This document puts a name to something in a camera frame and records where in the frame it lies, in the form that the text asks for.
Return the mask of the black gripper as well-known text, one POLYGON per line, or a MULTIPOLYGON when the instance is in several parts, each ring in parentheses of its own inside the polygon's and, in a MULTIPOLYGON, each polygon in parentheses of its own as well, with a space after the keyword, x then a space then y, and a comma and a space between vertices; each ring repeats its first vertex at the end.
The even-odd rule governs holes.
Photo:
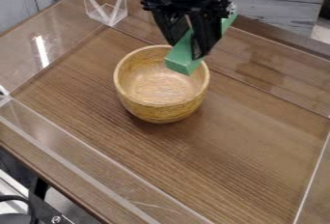
POLYGON ((193 25, 193 59, 201 59, 222 38, 221 17, 232 14, 232 1, 142 0, 142 5, 145 10, 153 11, 155 22, 170 45, 176 45, 190 30, 186 18, 189 14, 193 25))

